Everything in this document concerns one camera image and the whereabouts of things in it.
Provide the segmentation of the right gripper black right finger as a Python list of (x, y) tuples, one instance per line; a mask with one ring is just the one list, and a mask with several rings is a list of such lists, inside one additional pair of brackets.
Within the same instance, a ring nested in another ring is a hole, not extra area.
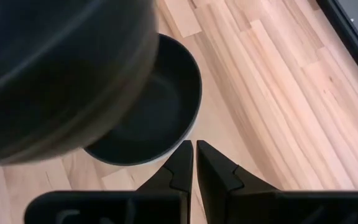
[(206, 141), (196, 163), (208, 224), (358, 224), (358, 191), (280, 190)]

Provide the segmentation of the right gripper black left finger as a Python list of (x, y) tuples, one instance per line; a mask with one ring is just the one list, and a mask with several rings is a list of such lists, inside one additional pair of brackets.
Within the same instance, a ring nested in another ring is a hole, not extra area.
[(189, 224), (193, 145), (183, 141), (137, 190), (54, 191), (33, 199), (25, 224)]

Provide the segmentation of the dark grey bowl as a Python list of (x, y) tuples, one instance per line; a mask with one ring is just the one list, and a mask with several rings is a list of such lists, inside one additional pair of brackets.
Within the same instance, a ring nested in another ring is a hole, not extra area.
[(196, 60), (179, 41), (160, 34), (154, 67), (138, 100), (110, 132), (84, 150), (115, 166), (159, 159), (186, 139), (201, 98), (202, 79)]
[(95, 142), (158, 49), (153, 0), (0, 0), (0, 166)]

